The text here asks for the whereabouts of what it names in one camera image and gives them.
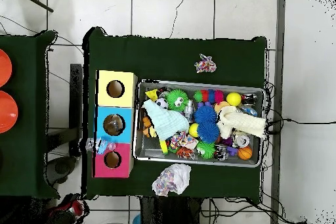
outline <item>box hole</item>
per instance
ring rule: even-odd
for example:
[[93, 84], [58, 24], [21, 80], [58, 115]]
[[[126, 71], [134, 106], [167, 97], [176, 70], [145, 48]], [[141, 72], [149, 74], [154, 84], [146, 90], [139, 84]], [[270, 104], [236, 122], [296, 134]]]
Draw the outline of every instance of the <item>box hole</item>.
[[108, 95], [113, 98], [121, 97], [125, 92], [124, 85], [119, 80], [112, 80], [106, 87]]
[[121, 156], [118, 152], [108, 152], [104, 157], [104, 163], [109, 168], [117, 168], [121, 163]]
[[103, 128], [111, 136], [120, 135], [125, 129], [125, 120], [117, 114], [108, 115], [104, 120]]

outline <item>green tablecloth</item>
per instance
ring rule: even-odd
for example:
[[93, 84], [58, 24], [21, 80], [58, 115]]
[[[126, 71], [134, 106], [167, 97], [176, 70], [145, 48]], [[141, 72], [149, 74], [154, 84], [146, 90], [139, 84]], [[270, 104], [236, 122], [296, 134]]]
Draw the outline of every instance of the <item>green tablecloth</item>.
[[[89, 137], [93, 137], [95, 71], [133, 72], [139, 79], [160, 79], [262, 88], [266, 39], [156, 39], [109, 37], [92, 28], [84, 37], [85, 65], [89, 65]], [[196, 73], [200, 53], [212, 56], [213, 73]], [[152, 183], [171, 163], [135, 160], [128, 179], [92, 178], [92, 155], [87, 158], [87, 197], [94, 195], [154, 195]], [[192, 165], [190, 184], [181, 196], [250, 197], [259, 202], [260, 167]]]
[[0, 134], [0, 195], [58, 196], [43, 178], [47, 145], [45, 55], [54, 38], [53, 31], [35, 37], [0, 36], [0, 49], [12, 62], [12, 77], [0, 90], [18, 105], [16, 124]]

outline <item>wooden shape sorter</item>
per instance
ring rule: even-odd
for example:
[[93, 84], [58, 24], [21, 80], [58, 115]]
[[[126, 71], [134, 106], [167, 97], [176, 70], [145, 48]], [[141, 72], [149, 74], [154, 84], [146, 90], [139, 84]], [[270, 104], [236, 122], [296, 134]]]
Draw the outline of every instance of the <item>wooden shape sorter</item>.
[[93, 157], [93, 177], [128, 178], [133, 168], [135, 85], [131, 72], [96, 72], [94, 139], [114, 143]]

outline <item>gray plastic tray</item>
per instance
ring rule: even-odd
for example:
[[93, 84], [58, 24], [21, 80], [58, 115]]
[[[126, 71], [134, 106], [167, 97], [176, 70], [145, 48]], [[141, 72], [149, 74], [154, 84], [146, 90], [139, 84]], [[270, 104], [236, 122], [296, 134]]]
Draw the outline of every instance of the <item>gray plastic tray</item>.
[[197, 159], [187, 160], [184, 158], [179, 158], [176, 154], [169, 152], [167, 155], [163, 155], [161, 147], [159, 145], [158, 138], [147, 138], [143, 135], [143, 122], [144, 109], [141, 108], [142, 103], [146, 100], [145, 91], [148, 88], [157, 89], [161, 87], [169, 87], [171, 89], [182, 89], [188, 95], [189, 99], [193, 99], [194, 93], [200, 89], [219, 89], [224, 92], [226, 96], [230, 92], [237, 92], [240, 94], [244, 93], [254, 93], [257, 95], [257, 102], [253, 108], [257, 111], [258, 117], [264, 118], [264, 106], [266, 93], [263, 89], [259, 88], [249, 88], [249, 87], [235, 87], [235, 86], [224, 86], [224, 85], [209, 85], [209, 84], [198, 84], [198, 83], [184, 83], [184, 82], [171, 82], [171, 81], [160, 81], [160, 80], [142, 80], [136, 88], [137, 101], [135, 110], [135, 134], [133, 143], [133, 155], [139, 160], [151, 160], [155, 162], [178, 162], [185, 164], [205, 164], [205, 165], [216, 165], [216, 166], [237, 166], [237, 167], [257, 167], [261, 163], [261, 147], [262, 139], [250, 135], [250, 147], [252, 148], [252, 157], [248, 160], [242, 160], [237, 156], [229, 156], [226, 160], [220, 161], [215, 158], [205, 160], [200, 155], [195, 153]]

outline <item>red bowl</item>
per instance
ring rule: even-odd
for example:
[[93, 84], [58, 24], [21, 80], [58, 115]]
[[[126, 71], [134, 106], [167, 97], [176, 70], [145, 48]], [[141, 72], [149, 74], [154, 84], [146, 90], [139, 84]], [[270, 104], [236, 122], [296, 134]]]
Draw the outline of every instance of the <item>red bowl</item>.
[[15, 100], [3, 91], [0, 91], [0, 133], [10, 130], [18, 119], [18, 106]]
[[4, 86], [12, 75], [12, 62], [8, 55], [0, 49], [0, 87]]

